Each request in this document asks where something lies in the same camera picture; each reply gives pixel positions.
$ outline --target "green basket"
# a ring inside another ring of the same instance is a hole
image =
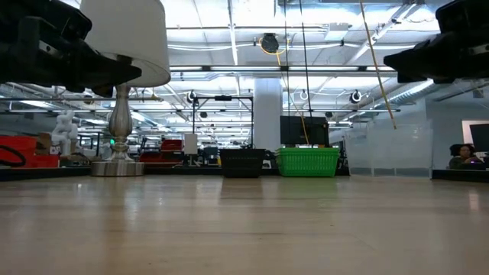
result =
[[[277,163],[282,176],[333,177],[338,154],[335,148],[282,148],[277,150]]]

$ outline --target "table lamp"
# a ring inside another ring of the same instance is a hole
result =
[[[92,164],[93,176],[141,176],[143,163],[128,156],[132,132],[131,87],[155,87],[170,81],[165,11],[160,0],[83,0],[80,10],[93,24],[86,42],[106,57],[131,63],[141,77],[116,87],[108,129],[115,138],[112,156]]]

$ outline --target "frosted glass partition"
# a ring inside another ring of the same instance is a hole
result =
[[[352,175],[431,177],[432,129],[425,125],[368,125],[345,135]]]

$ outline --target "person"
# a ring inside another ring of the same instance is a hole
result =
[[[450,160],[449,168],[453,170],[464,169],[464,164],[482,163],[475,156],[475,148],[470,144],[456,144],[450,147],[453,158]]]

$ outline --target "computer monitor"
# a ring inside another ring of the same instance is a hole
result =
[[[489,124],[471,125],[472,140],[477,152],[489,152]]]
[[[325,117],[311,118],[304,117],[309,144],[324,144],[329,146],[329,126]],[[281,116],[280,117],[280,142],[285,145],[307,144],[304,133],[304,125],[301,117]]]

